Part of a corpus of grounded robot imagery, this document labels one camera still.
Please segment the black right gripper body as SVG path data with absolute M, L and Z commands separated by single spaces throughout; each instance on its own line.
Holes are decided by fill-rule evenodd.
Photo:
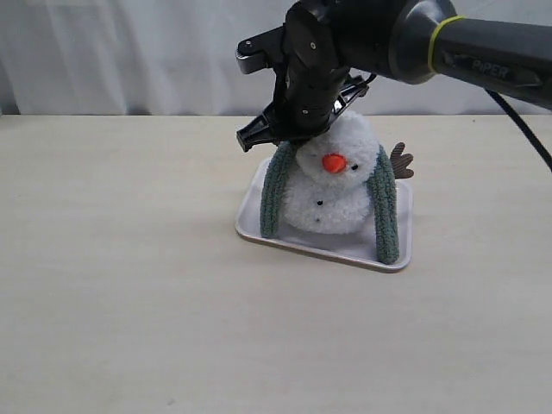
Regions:
M 325 132 L 351 70 L 391 77 L 392 31 L 403 9 L 401 1 L 297 1 L 288 9 L 273 95 L 276 142 Z

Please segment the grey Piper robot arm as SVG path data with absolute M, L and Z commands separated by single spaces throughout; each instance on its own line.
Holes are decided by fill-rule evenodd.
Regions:
M 325 133 L 377 77 L 443 75 L 551 105 L 550 27 L 468 18 L 449 1 L 298 1 L 235 56 L 245 74 L 275 74 L 271 103 L 236 133 L 246 151 Z

